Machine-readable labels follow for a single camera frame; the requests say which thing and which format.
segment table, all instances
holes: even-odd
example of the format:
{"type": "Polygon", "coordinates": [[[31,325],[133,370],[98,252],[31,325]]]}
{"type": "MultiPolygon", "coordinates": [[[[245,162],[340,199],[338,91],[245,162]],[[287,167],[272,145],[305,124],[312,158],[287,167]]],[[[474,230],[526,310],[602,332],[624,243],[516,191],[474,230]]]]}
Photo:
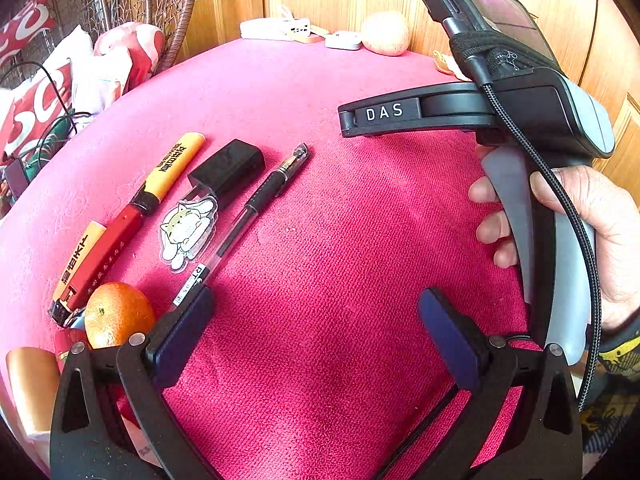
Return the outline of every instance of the table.
{"type": "MultiPolygon", "coordinates": [[[[126,94],[0,228],[1,355],[52,349],[46,309],[72,246],[90,220],[108,224],[183,133],[207,137],[190,169],[233,138],[260,147],[268,171],[307,142],[312,159],[216,279],[214,318],[164,395],[227,480],[368,478],[450,385],[418,319],[421,290],[439,286],[487,334],[526,327],[517,270],[497,269],[474,237],[495,205],[466,196],[482,175],[472,135],[340,136],[338,105],[450,80],[417,54],[237,40],[126,94]]],[[[159,260],[160,219],[188,189],[184,176],[109,275],[158,315],[194,267],[171,274],[159,260]]],[[[222,212],[219,231],[253,189],[222,212]]],[[[390,478],[415,470],[463,401],[390,478]]]]}

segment cartoon cat sticker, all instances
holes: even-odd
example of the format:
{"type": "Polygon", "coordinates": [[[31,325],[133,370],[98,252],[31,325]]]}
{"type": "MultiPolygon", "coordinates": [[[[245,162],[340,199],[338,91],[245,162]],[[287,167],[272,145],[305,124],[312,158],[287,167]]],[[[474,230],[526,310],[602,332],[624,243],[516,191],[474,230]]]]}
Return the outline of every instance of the cartoon cat sticker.
{"type": "Polygon", "coordinates": [[[206,247],[215,231],[218,204],[210,197],[178,202],[160,224],[160,258],[181,272],[206,247]]]}

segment finger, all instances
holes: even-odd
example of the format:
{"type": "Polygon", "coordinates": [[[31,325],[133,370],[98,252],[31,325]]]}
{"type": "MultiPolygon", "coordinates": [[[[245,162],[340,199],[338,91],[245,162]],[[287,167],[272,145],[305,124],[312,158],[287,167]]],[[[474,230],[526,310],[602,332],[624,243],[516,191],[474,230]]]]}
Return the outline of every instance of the finger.
{"type": "Polygon", "coordinates": [[[489,153],[495,150],[495,146],[483,146],[482,144],[476,144],[474,151],[476,152],[476,157],[482,160],[489,153]]]}
{"type": "MultiPolygon", "coordinates": [[[[629,193],[616,186],[599,171],[587,166],[559,168],[554,173],[581,218],[601,236],[628,235],[628,225],[636,221],[638,210],[629,193]]],[[[531,189],[540,203],[556,212],[564,212],[556,195],[539,172],[530,177],[531,189]]]]}
{"type": "Polygon", "coordinates": [[[469,200],[477,204],[487,204],[489,202],[498,202],[498,195],[495,193],[489,177],[481,176],[471,186],[469,186],[469,200]]]}
{"type": "Polygon", "coordinates": [[[505,240],[494,253],[494,264],[501,269],[507,269],[518,263],[518,251],[512,239],[505,240]]]}
{"type": "Polygon", "coordinates": [[[476,229],[476,238],[483,244],[492,244],[511,234],[511,227],[504,211],[487,216],[476,229]]]}

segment hand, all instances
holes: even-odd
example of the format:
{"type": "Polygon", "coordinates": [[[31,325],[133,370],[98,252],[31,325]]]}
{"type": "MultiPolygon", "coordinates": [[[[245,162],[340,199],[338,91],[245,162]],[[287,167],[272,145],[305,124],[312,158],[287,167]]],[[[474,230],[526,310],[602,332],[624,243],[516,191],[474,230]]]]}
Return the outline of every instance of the hand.
{"type": "MultiPolygon", "coordinates": [[[[476,146],[483,158],[492,149],[476,146]]],[[[602,328],[621,327],[640,307],[640,213],[631,195],[603,174],[587,166],[554,170],[556,177],[575,205],[578,214],[596,231],[596,261],[602,292],[602,328]]],[[[530,177],[531,189],[538,201],[556,212],[562,206],[542,175],[530,177]]],[[[469,198],[476,203],[497,202],[488,177],[469,187],[469,198]]],[[[501,240],[494,263],[503,269],[518,263],[518,253],[504,211],[491,213],[476,229],[476,238],[484,244],[501,240]]]]}

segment black pen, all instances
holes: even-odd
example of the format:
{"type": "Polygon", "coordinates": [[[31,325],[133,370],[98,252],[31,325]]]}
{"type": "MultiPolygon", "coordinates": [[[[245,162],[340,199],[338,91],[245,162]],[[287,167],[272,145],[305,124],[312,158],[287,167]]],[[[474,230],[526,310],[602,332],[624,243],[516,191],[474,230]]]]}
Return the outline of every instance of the black pen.
{"type": "Polygon", "coordinates": [[[283,161],[276,170],[271,171],[266,180],[260,184],[260,187],[251,195],[251,198],[246,201],[242,211],[232,222],[211,257],[206,263],[199,264],[191,273],[191,276],[184,283],[184,286],[174,299],[175,306],[179,306],[182,303],[182,300],[193,288],[193,285],[203,283],[213,276],[214,270],[231,253],[236,243],[242,238],[247,229],[251,227],[251,224],[254,223],[258,215],[263,213],[269,204],[273,202],[273,199],[284,191],[308,157],[308,147],[306,144],[300,144],[293,150],[293,154],[287,160],[283,161]]]}

